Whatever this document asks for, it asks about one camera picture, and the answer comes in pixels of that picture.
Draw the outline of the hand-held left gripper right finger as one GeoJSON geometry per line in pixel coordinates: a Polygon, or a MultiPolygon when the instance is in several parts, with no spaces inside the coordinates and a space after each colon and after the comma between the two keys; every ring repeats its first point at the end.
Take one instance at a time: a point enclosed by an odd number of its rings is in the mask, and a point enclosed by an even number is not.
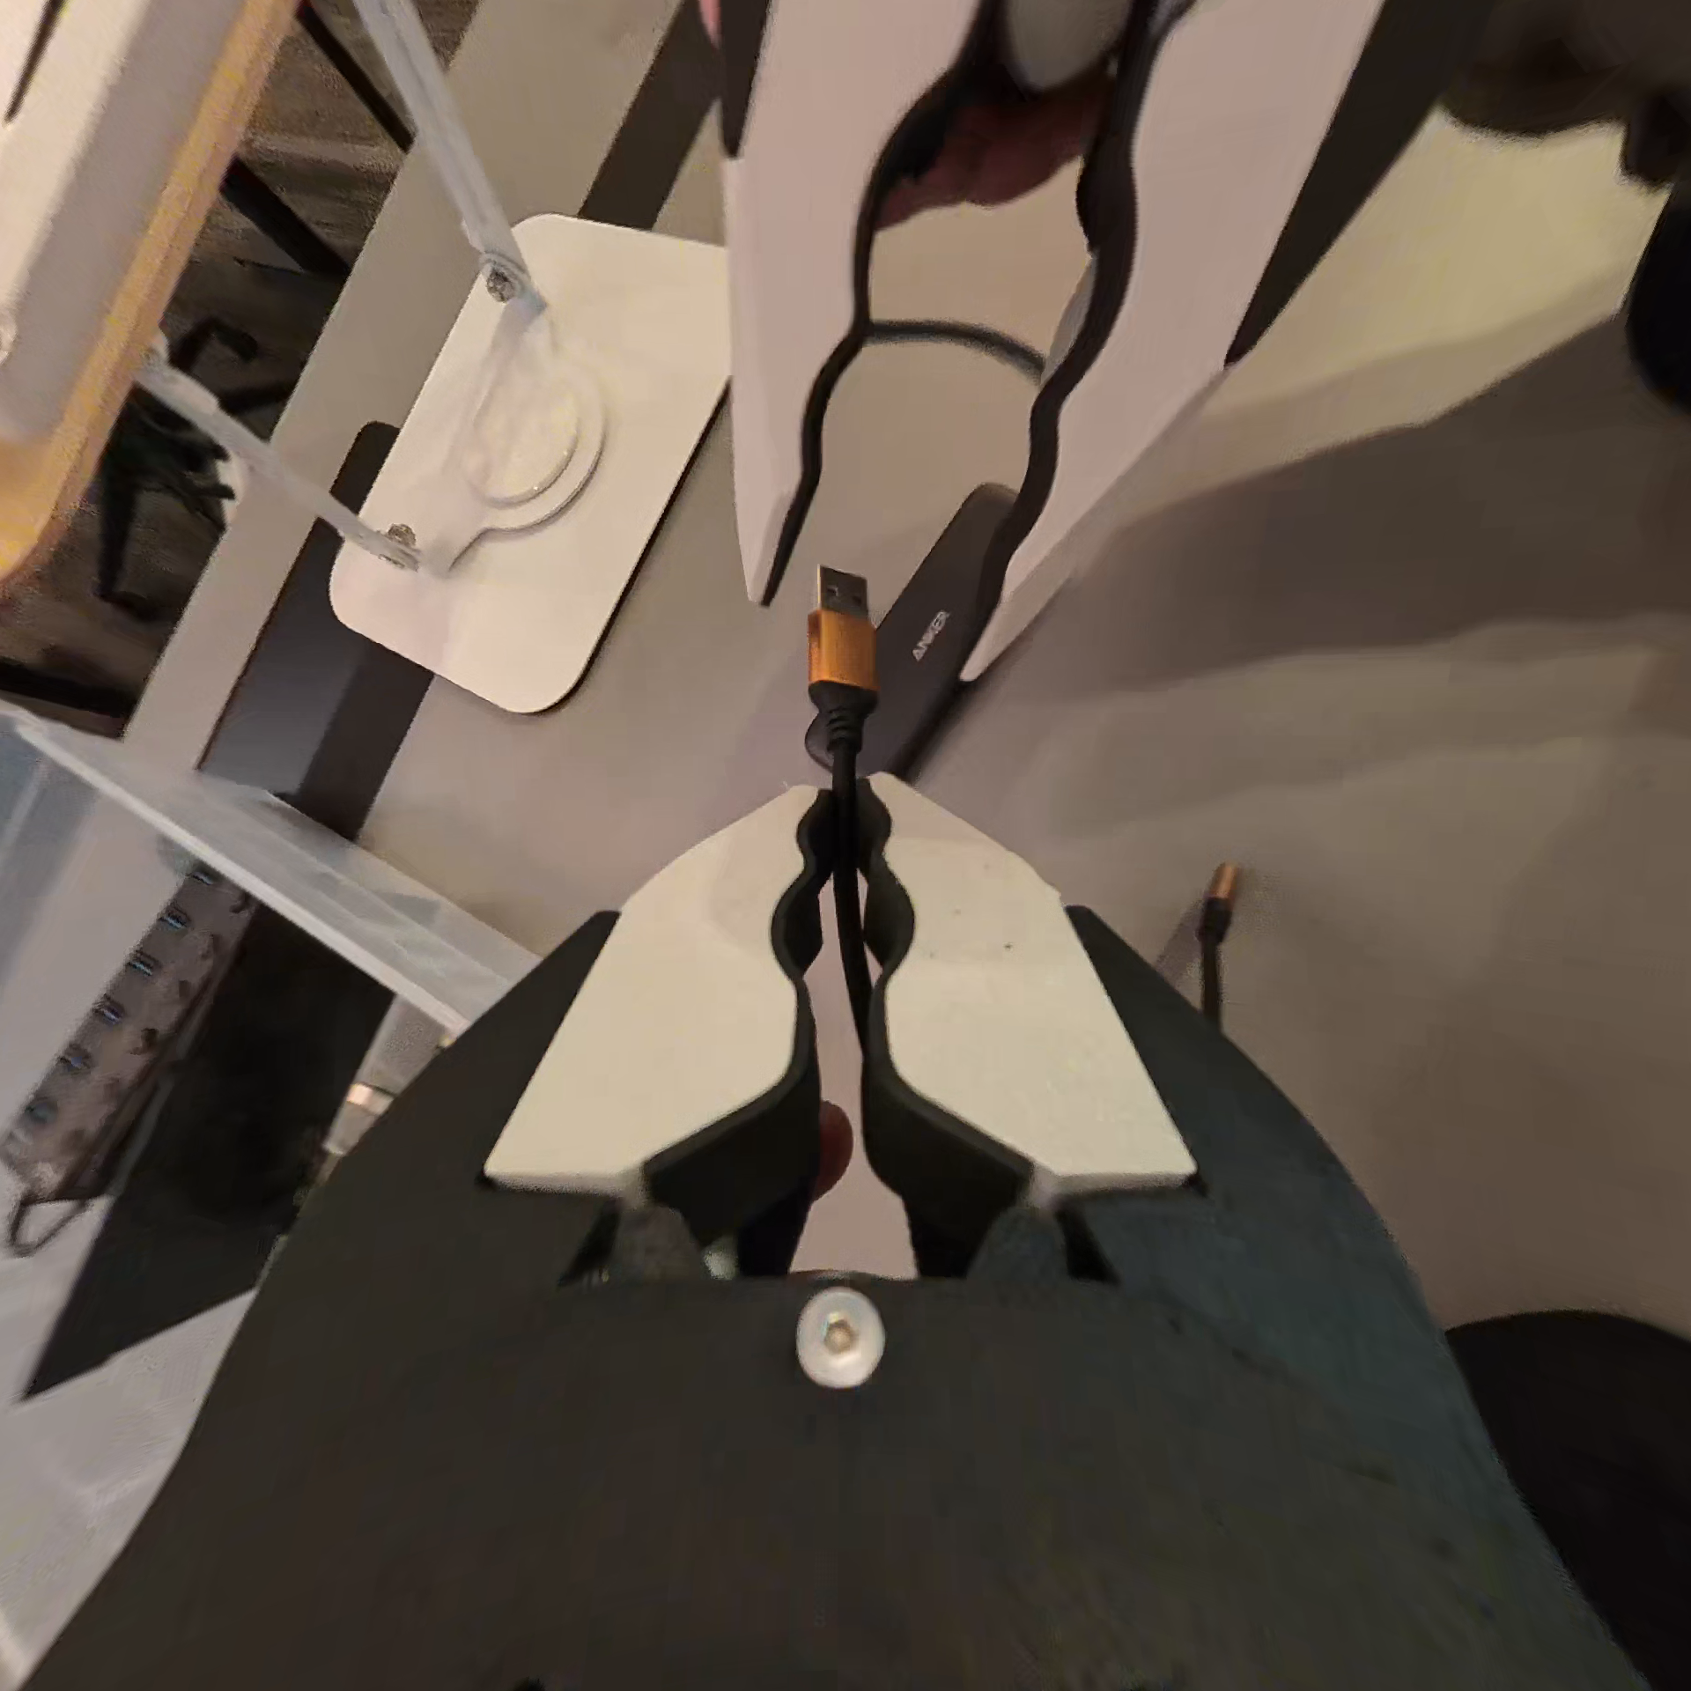
{"type": "Polygon", "coordinates": [[[860,782],[861,1144],[920,1277],[1004,1217],[1187,1189],[1198,1162],[1071,908],[1022,857],[892,775],[860,782]]]}

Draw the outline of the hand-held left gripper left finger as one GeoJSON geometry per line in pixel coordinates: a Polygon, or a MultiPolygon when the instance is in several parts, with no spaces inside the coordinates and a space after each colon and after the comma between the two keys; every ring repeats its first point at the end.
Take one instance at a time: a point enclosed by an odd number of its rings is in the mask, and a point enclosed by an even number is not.
{"type": "Polygon", "coordinates": [[[482,1176],[669,1210],[709,1249],[806,1186],[821,791],[787,789],[616,915],[482,1176]]]}

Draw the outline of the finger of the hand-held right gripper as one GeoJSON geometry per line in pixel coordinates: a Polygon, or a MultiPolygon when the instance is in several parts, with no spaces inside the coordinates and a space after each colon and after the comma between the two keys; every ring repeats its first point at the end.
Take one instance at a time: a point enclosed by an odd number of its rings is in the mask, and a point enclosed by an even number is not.
{"type": "Polygon", "coordinates": [[[939,136],[984,11],[725,4],[732,512],[758,607],[797,550],[826,407],[868,336],[877,205],[939,136]]]}
{"type": "Polygon", "coordinates": [[[992,553],[979,680],[1099,535],[1140,463],[1215,389],[1380,4],[1152,4],[1084,172],[1090,285],[1028,414],[992,553]]]}

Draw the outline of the clear plastic bin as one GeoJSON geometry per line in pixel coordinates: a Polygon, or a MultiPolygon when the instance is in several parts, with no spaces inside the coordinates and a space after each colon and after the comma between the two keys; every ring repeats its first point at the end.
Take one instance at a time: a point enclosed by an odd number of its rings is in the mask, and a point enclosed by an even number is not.
{"type": "MultiPolygon", "coordinates": [[[[254,915],[281,916],[394,995],[373,1048],[394,1023],[425,1040],[462,1031],[536,964],[515,943],[273,796],[162,770],[120,742],[6,707],[4,1129],[197,864],[249,892],[254,915]]],[[[4,1280],[21,1288],[49,1260],[64,1277],[62,1288],[39,1296],[37,1335],[14,1342],[7,1397],[24,1402],[20,1390],[179,1066],[108,1190],[31,1255],[7,1250],[14,1185],[4,1173],[4,1280]]]]}

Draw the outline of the black Anker USB hub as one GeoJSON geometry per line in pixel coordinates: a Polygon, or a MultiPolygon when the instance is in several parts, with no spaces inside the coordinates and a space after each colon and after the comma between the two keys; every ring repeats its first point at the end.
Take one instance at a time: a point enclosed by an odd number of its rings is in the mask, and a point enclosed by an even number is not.
{"type": "Polygon", "coordinates": [[[920,770],[964,692],[964,667],[1001,602],[998,541],[1014,496],[971,492],[875,629],[877,706],[863,729],[860,775],[920,770]]]}

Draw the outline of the black cable orange band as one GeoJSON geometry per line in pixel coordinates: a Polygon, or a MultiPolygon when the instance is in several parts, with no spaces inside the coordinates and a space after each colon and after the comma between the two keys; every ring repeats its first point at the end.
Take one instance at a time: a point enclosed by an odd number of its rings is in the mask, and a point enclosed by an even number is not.
{"type": "MultiPolygon", "coordinates": [[[[806,623],[806,649],[808,702],[817,710],[831,771],[835,835],[831,894],[837,951],[852,1023],[860,1048],[866,1050],[873,988],[860,899],[857,762],[863,729],[880,699],[877,634],[866,578],[834,569],[817,573],[817,602],[806,623]]],[[[1198,1004],[1200,1013],[1213,1027],[1221,1025],[1221,949],[1231,932],[1237,892],[1240,867],[1221,863],[1198,908],[1198,1004]]]]}

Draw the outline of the person's right hand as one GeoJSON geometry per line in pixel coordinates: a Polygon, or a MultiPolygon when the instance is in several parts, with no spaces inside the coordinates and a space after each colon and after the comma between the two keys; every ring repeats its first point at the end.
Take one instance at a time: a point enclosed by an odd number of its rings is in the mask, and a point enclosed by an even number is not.
{"type": "Polygon", "coordinates": [[[931,160],[903,175],[880,202],[877,228],[900,225],[950,205],[1006,205],[1084,158],[1107,114],[1105,70],[1040,95],[965,104],[948,122],[931,160]]]}

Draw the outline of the black divider plate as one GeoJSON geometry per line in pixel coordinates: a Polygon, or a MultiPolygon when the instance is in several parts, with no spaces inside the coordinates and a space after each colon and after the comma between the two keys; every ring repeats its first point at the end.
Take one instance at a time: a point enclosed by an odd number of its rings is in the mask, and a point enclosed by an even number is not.
{"type": "Polygon", "coordinates": [[[254,1291],[392,1008],[324,945],[254,915],[21,1400],[254,1291]]]}

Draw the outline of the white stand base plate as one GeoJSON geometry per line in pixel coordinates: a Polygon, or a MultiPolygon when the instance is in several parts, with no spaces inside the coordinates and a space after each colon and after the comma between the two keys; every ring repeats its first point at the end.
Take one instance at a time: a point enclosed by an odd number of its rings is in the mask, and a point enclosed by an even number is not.
{"type": "Polygon", "coordinates": [[[727,255],[582,218],[513,222],[416,9],[353,9],[477,260],[363,512],[158,344],[138,389],[327,523],[338,623],[505,713],[544,713],[585,676],[722,405],[727,255]]]}

